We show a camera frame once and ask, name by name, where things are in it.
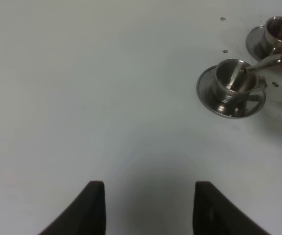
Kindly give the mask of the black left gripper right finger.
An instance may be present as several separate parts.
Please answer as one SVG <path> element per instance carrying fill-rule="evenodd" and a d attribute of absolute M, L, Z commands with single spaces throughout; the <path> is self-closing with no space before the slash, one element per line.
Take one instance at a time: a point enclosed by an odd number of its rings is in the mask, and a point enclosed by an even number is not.
<path fill-rule="evenodd" d="M 192 217 L 195 235 L 267 235 L 211 182 L 195 183 Z"/>

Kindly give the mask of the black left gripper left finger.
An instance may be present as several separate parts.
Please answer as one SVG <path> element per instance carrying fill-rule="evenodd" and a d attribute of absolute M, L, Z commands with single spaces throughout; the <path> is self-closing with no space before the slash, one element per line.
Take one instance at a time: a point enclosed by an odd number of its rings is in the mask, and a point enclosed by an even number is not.
<path fill-rule="evenodd" d="M 104 183 L 102 181 L 90 181 L 75 200 L 41 234 L 106 234 Z"/>

